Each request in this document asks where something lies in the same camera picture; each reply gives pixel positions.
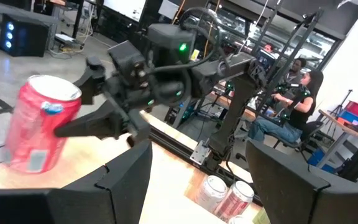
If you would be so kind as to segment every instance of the tripod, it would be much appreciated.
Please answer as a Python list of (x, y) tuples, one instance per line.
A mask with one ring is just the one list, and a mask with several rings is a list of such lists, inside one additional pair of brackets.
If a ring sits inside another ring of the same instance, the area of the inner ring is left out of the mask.
[[(343, 104), (345, 103), (345, 101), (347, 100), (347, 98), (349, 97), (349, 95), (353, 92), (353, 90), (348, 90), (347, 91), (347, 95), (345, 96), (345, 98), (342, 100), (342, 103), (340, 105), (337, 105), (336, 108), (331, 111), (329, 114), (334, 116), (335, 119), (338, 119), (338, 116), (342, 113), (343, 111)], [(331, 130), (331, 127), (333, 125), (333, 122), (328, 120), (326, 125), (331, 122), (331, 124), (329, 125), (329, 128), (328, 128), (328, 131), (327, 131), (327, 134), (329, 133), (329, 131)], [(335, 134), (335, 131), (336, 131), (336, 126), (334, 125), (334, 131), (333, 131), (333, 134), (331, 135), (331, 137), (334, 137), (334, 134)]]

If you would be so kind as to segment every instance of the concrete floor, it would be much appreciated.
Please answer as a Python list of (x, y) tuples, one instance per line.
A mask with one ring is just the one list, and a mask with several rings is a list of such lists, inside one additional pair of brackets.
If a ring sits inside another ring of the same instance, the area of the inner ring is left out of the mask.
[[(11, 106), (16, 103), (17, 94), (19, 88), (27, 81), (27, 79), (36, 74), (55, 75), (57, 77), (64, 78), (68, 81), (75, 81), (81, 77), (85, 68), (85, 58), (90, 55), (97, 55), (105, 64), (108, 73), (113, 68), (109, 63), (110, 59), (106, 54), (108, 47), (102, 44), (114, 45), (114, 42), (97, 35), (97, 39), (89, 38), (86, 41), (84, 51), (81, 54), (72, 56), (71, 59), (63, 60), (53, 58), (48, 54), (45, 54), (44, 58), (37, 57), (10, 57), (3, 51), (0, 51), (0, 99), (5, 101)], [(98, 108), (104, 101), (102, 96), (96, 97), (95, 105), (83, 106), (79, 112), (79, 116), (87, 114), (96, 108)], [(163, 119), (168, 108), (166, 106), (157, 106), (154, 108), (152, 114), (158, 119)], [(0, 144), (4, 142), (7, 126), (9, 123), (10, 114), (0, 114)], [(194, 140), (197, 140), (202, 128), (200, 140), (205, 140), (211, 133), (215, 132), (214, 123), (207, 121), (203, 125), (203, 120), (195, 118), (191, 122), (183, 125), (179, 128), (180, 131), (189, 135)], [(275, 143), (274, 138), (267, 137), (265, 140), (267, 145), (273, 146)], [(278, 147), (278, 150), (287, 153), (294, 157), (294, 159), (302, 159), (299, 153), (296, 153), (293, 149)], [(234, 158), (237, 152), (245, 152), (245, 144), (242, 141), (236, 142), (234, 146), (234, 152), (232, 153), (231, 161), (243, 168), (246, 168), (245, 162), (238, 161)]]

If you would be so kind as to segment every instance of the white wall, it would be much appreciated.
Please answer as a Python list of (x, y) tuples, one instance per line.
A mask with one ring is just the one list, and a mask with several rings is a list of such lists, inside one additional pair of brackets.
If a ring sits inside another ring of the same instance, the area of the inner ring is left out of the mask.
[[(358, 102), (358, 20), (323, 73), (324, 82), (318, 94), (316, 112), (311, 120), (318, 117), (318, 109), (335, 109), (342, 102), (348, 90), (353, 90), (353, 92), (344, 106), (349, 100)], [(334, 137), (337, 138), (341, 133), (341, 130), (337, 129)], [(350, 137), (348, 140), (358, 147), (356, 138)], [(342, 149), (341, 154), (345, 158), (351, 156), (346, 149)]]

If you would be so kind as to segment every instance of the long hair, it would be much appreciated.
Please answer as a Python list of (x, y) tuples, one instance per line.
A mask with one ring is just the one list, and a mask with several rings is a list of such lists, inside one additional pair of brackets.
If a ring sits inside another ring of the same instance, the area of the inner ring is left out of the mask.
[(320, 90), (321, 84), (323, 83), (324, 74), (320, 71), (313, 70), (309, 72), (309, 75), (310, 82), (306, 87), (309, 89), (311, 96), (313, 98), (316, 98), (317, 93)]

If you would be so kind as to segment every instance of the blue led light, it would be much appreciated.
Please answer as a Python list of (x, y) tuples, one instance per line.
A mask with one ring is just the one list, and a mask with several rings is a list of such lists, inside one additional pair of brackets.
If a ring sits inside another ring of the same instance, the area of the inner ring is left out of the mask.
[(8, 22), (8, 23), (7, 23), (7, 28), (8, 28), (9, 30), (15, 29), (15, 27), (13, 26), (13, 23), (11, 23), (11, 22)]
[(12, 43), (10, 43), (9, 41), (6, 41), (5, 46), (6, 46), (7, 48), (11, 48), (11, 47), (12, 47)]
[(7, 37), (9, 40), (12, 40), (13, 35), (12, 35), (11, 32), (8, 32), (8, 33), (6, 33), (6, 37)]

